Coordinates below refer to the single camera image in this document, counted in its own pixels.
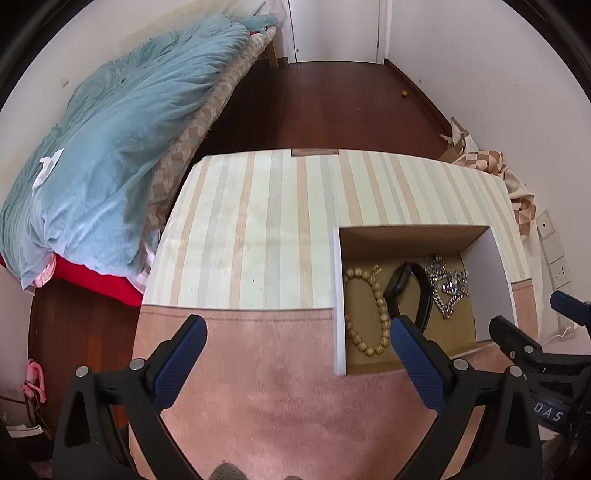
dark brown floor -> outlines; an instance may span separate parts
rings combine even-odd
[[[240,82],[195,155],[272,148],[353,148],[437,158],[446,144],[440,123],[383,65],[302,63],[269,70],[257,62]],[[79,365],[123,368],[131,359],[139,309],[52,280],[37,290],[30,356],[46,374],[46,422]]]

metal bolt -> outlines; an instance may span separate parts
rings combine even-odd
[[[146,360],[143,358],[134,358],[131,362],[129,362],[129,368],[135,371],[142,370],[145,364]]]
[[[519,368],[517,365],[511,365],[509,367],[509,373],[517,378],[519,378],[523,374],[521,368]]]
[[[88,374],[89,370],[86,365],[82,365],[81,367],[76,368],[76,376],[79,378],[85,377]]]
[[[468,367],[470,366],[470,364],[468,362],[466,362],[463,358],[456,358],[453,361],[453,366],[455,367],[456,370],[460,370],[460,371],[465,371],[468,370]]]

cardboard box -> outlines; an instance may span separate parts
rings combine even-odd
[[[450,357],[478,350],[490,340],[488,325],[497,315],[517,325],[511,283],[506,274],[494,232],[477,225],[389,225],[334,228],[332,238],[335,293],[334,358],[335,373],[368,374],[402,368],[389,346],[382,355],[359,352],[345,331],[343,272],[362,267],[371,271],[378,264],[379,283],[385,286],[397,266],[415,261],[425,266],[425,258],[442,255],[446,268],[464,269],[469,296],[459,301],[450,319],[444,319],[435,304],[425,336],[436,341]],[[363,280],[347,285],[347,313],[355,329],[369,346],[379,344],[381,325],[378,307],[370,286]],[[401,297],[400,312],[414,320],[420,289],[411,277]],[[446,301],[449,297],[441,293]]]

red fabric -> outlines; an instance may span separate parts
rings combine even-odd
[[[1,255],[0,264],[6,267]],[[62,278],[74,285],[122,301],[132,307],[142,305],[143,295],[126,278],[100,275],[84,265],[70,263],[59,255],[56,255],[56,271],[52,278]]]

blue comforter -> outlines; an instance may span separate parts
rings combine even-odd
[[[214,15],[150,39],[75,90],[0,213],[0,253],[23,288],[51,252],[101,274],[140,272],[153,167],[248,36],[242,24]],[[39,160],[61,148],[55,168],[31,193]]]

